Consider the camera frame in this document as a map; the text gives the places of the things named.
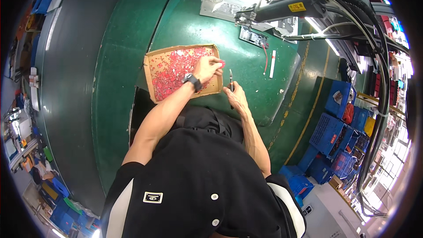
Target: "yellow label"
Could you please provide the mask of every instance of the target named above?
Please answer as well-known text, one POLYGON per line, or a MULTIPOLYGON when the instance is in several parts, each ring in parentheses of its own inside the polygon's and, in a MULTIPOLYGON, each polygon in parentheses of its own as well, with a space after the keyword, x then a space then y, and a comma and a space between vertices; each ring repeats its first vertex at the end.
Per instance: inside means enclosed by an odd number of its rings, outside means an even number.
POLYGON ((306 10, 304 8, 304 4, 302 2, 289 4, 288 7, 292 12, 298 12, 298 11, 305 11, 306 10))

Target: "red wire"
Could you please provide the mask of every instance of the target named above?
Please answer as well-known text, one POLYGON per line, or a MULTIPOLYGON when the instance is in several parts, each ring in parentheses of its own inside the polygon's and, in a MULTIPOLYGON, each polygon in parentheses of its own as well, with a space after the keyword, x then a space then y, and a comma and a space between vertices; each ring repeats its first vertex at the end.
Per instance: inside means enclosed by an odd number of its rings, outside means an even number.
POLYGON ((264 68, 264 73, 263 74, 266 74, 266 68, 267 68, 267 52, 266 52, 266 48, 264 47, 264 44, 262 44, 262 46, 263 46, 264 53, 266 54, 266 67, 264 68))

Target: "green workbench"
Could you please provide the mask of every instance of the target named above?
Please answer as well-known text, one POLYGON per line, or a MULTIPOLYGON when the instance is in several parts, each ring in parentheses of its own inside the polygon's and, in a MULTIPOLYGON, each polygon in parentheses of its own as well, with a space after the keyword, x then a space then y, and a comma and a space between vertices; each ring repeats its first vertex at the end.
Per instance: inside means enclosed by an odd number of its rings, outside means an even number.
MULTIPOLYGON (((270 45, 264 76, 264 51, 240 40, 240 27, 199 15, 201 0, 169 0, 167 5, 166 2, 119 0, 104 33, 93 85, 92 129, 96 163, 105 193, 128 151, 128 124, 135 86, 147 89, 142 66, 147 51, 173 45, 214 43, 220 58, 226 61, 224 85, 229 82, 231 68, 234 80, 245 90, 256 124, 261 126, 272 122, 299 65, 297 45, 263 32, 269 37, 270 45), (277 56, 274 77, 269 79, 272 50, 276 50, 277 56)), ((195 98, 190 103, 210 106, 237 117, 224 93, 195 98)))
MULTIPOLYGON (((219 49, 220 59, 226 61, 223 70, 223 85, 229 84, 229 68, 234 80, 244 89, 252 116, 259 126, 272 123, 275 114, 288 90, 293 73, 299 64, 297 45, 283 42, 266 32, 268 36, 268 65, 264 50, 239 39, 240 26, 230 21, 199 14, 201 0, 169 0, 150 47, 157 50, 174 45, 214 43, 219 49), (269 78, 272 50, 276 50, 273 78, 269 78)), ((238 117, 230 109, 228 99, 222 92, 192 99, 191 105, 209 106, 238 117)))

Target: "black watch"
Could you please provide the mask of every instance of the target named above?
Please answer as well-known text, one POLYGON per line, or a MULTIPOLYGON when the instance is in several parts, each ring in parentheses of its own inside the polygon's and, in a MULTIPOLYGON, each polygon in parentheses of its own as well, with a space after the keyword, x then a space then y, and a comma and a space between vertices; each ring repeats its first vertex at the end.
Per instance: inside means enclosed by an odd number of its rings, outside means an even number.
POLYGON ((192 73, 186 74, 185 77, 182 80, 183 83, 186 83, 188 81, 191 82, 191 83, 193 83, 196 93, 198 91, 200 91, 201 88, 203 87, 203 85, 201 84, 200 80, 197 79, 197 78, 195 78, 195 76, 193 76, 192 73))

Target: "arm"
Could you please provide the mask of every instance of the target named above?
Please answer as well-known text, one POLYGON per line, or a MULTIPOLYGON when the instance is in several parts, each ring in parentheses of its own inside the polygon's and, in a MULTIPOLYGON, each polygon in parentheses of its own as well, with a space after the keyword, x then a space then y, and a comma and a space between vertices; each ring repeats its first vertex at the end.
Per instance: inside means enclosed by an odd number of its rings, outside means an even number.
POLYGON ((242 87, 234 81, 234 92, 224 87, 223 91, 228 96, 229 103, 241 116, 242 128, 244 130, 245 148, 248 154, 254 159, 266 178, 270 173, 270 158, 262 138, 258 134, 254 120, 252 119, 247 99, 242 87))
MULTIPOLYGON (((201 57, 195 65, 194 77, 203 84, 209 81, 214 74, 221 76, 222 70, 219 68, 222 64, 219 61, 214 56, 201 57)), ((157 143, 172 128, 193 93, 194 85, 191 82, 186 82, 147 114, 135 134, 134 141, 126 153, 122 165, 129 162, 139 162, 145 165, 150 161, 157 143)))

